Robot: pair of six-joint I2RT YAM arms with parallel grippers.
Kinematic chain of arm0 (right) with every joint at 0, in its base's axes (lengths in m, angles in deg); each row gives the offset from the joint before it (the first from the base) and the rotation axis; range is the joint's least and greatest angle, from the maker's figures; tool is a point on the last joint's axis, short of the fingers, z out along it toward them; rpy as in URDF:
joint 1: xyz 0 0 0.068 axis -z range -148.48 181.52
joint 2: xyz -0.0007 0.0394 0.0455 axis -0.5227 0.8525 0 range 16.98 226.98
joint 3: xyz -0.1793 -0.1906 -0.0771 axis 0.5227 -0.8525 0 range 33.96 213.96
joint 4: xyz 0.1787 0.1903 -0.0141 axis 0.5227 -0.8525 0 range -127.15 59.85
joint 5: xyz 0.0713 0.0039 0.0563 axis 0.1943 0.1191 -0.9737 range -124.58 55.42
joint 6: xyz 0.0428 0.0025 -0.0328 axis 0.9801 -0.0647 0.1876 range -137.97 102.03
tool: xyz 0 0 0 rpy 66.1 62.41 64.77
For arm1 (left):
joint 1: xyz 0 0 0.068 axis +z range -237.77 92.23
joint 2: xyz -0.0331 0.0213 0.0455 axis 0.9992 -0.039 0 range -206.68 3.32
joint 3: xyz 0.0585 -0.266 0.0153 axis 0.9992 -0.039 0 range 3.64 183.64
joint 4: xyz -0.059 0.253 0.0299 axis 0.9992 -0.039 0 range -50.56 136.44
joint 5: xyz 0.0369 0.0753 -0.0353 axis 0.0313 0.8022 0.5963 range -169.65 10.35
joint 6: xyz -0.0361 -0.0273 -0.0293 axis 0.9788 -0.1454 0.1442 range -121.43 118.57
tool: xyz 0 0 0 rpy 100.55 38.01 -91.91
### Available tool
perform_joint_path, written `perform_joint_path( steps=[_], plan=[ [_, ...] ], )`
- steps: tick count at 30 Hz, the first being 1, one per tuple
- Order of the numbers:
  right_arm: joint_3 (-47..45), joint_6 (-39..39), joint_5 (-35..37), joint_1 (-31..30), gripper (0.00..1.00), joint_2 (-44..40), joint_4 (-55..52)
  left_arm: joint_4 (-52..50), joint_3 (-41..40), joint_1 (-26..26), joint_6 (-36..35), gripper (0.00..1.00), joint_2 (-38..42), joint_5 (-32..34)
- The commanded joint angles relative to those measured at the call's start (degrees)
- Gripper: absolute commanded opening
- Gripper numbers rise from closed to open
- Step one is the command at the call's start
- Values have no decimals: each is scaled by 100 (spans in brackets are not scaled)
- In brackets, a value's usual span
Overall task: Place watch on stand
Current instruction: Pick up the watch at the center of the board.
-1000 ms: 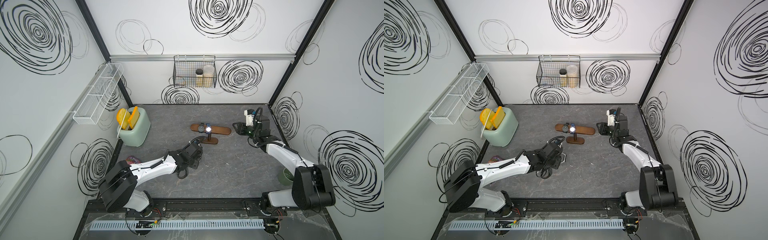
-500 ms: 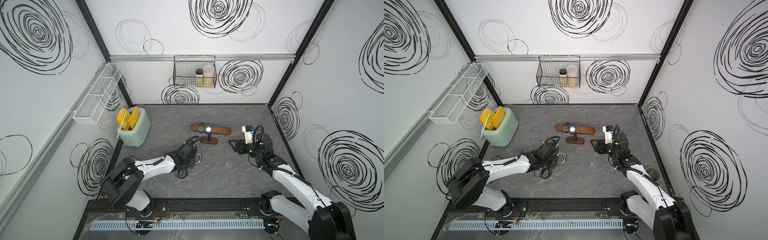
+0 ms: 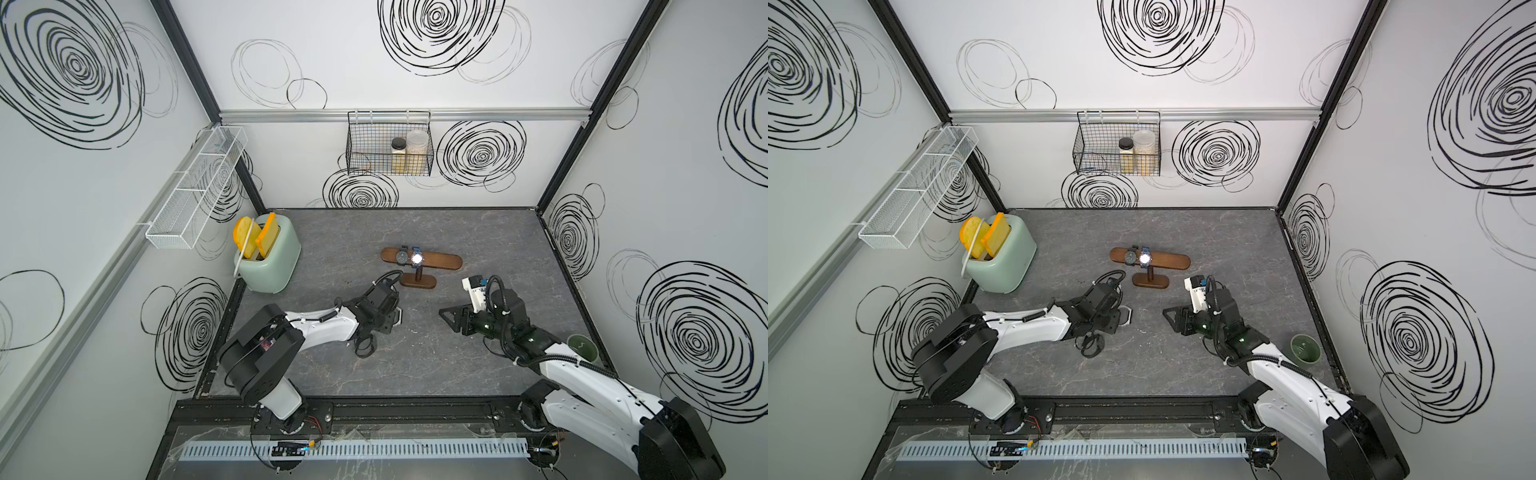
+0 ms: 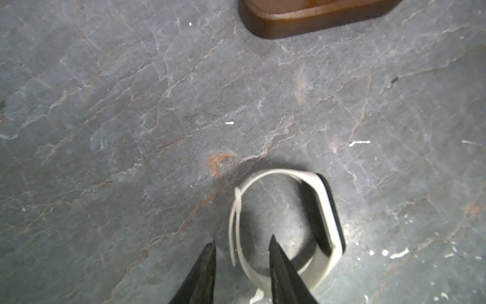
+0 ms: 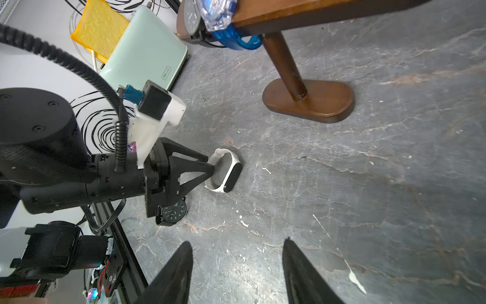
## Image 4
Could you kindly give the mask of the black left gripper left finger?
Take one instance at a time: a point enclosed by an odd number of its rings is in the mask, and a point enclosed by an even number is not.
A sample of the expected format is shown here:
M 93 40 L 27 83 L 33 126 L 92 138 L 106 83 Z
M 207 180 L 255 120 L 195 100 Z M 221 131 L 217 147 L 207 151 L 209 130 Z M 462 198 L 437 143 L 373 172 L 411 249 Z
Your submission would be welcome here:
M 169 304 L 213 304 L 216 278 L 216 244 L 208 243 Z

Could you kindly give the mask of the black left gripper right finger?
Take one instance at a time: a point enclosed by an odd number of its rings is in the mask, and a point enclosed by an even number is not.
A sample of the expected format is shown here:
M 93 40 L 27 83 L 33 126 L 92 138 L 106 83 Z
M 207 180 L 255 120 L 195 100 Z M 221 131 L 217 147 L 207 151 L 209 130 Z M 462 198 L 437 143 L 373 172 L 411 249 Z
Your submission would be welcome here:
M 274 235 L 269 252 L 272 303 L 317 304 Z

